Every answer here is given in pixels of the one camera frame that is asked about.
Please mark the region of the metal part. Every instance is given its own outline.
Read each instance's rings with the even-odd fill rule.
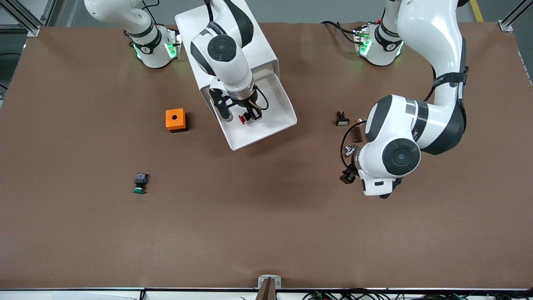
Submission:
[[[523,0],[505,19],[498,20],[500,29],[504,32],[513,31],[511,24],[516,20],[526,9],[533,4],[533,0]]]
[[[357,146],[356,145],[344,146],[344,150],[346,150],[346,153],[344,153],[344,156],[350,157],[357,150]]]
[[[261,288],[261,285],[263,284],[263,281],[265,279],[268,279],[268,278],[273,278],[274,279],[274,286],[276,289],[280,289],[281,288],[281,276],[279,275],[271,275],[271,274],[266,274],[266,275],[261,275],[257,278],[257,288],[260,289]]]
[[[0,6],[28,31],[28,36],[37,36],[39,26],[44,24],[34,16],[19,0],[0,0]]]
[[[511,26],[511,24],[509,24],[509,26],[507,26],[507,27],[504,27],[504,25],[502,24],[501,20],[498,20],[498,26],[500,26],[500,30],[503,31],[503,32],[512,32],[513,31],[513,26]]]

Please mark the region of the electrical component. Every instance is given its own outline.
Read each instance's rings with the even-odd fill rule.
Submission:
[[[137,176],[135,177],[135,189],[133,192],[135,194],[144,194],[144,186],[148,183],[148,174],[145,173],[137,173]]]
[[[344,116],[344,112],[340,111],[336,113],[337,121],[335,125],[337,126],[347,126],[350,123],[350,119]]]

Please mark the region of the metal bracket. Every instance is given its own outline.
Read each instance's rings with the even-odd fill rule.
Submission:
[[[281,288],[281,276],[278,275],[261,275],[257,278],[257,288],[260,289],[263,284],[263,280],[268,278],[274,278],[274,286],[276,289]]]
[[[0,6],[28,31],[28,36],[37,36],[39,26],[44,25],[19,0],[0,0]]]
[[[503,32],[513,32],[513,26],[511,26],[511,24],[509,24],[509,26],[505,26],[503,21],[498,20],[498,26],[500,26],[500,30]]]
[[[36,37],[36,36],[39,36],[39,31],[41,30],[41,27],[40,26],[37,26],[37,31],[34,31],[34,32],[31,32],[31,31],[28,31],[28,35],[27,37]]]
[[[255,300],[276,300],[276,290],[281,288],[281,277],[277,275],[261,275],[257,279],[259,292]]]

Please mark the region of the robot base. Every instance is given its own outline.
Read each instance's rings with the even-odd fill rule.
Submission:
[[[361,30],[364,36],[355,36],[356,41],[364,43],[364,45],[356,44],[356,53],[357,55],[364,57],[372,65],[386,66],[391,64],[394,59],[400,55],[403,42],[393,51],[385,51],[383,47],[378,44],[374,35],[374,31],[378,26],[378,24],[367,26]]]

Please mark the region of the gray floor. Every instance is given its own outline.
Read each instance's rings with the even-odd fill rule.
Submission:
[[[519,0],[478,0],[486,20],[497,20],[507,15],[513,5]],[[83,0],[58,0],[54,9],[52,26],[89,27],[111,26],[93,19],[85,10]],[[154,4],[156,0],[146,0],[147,4]],[[200,0],[161,0],[160,6],[152,7],[158,23],[174,24],[174,16],[180,12],[202,5]],[[342,23],[376,20],[383,12],[383,2],[377,0],[247,0],[247,3],[259,22],[286,23],[319,23],[324,20]],[[533,69],[533,46],[531,34],[533,26],[533,9],[524,14],[516,22],[516,34],[519,35],[519,45],[526,64]],[[457,10],[457,19],[461,22],[475,21],[470,4]],[[25,35],[1,34],[0,53],[22,51]],[[17,56],[0,56],[0,83],[9,86],[11,77],[18,62]]]
[[[484,21],[497,22],[504,19],[522,0],[478,0]],[[513,22],[518,49],[522,54],[529,75],[533,72],[533,6],[530,6]]]

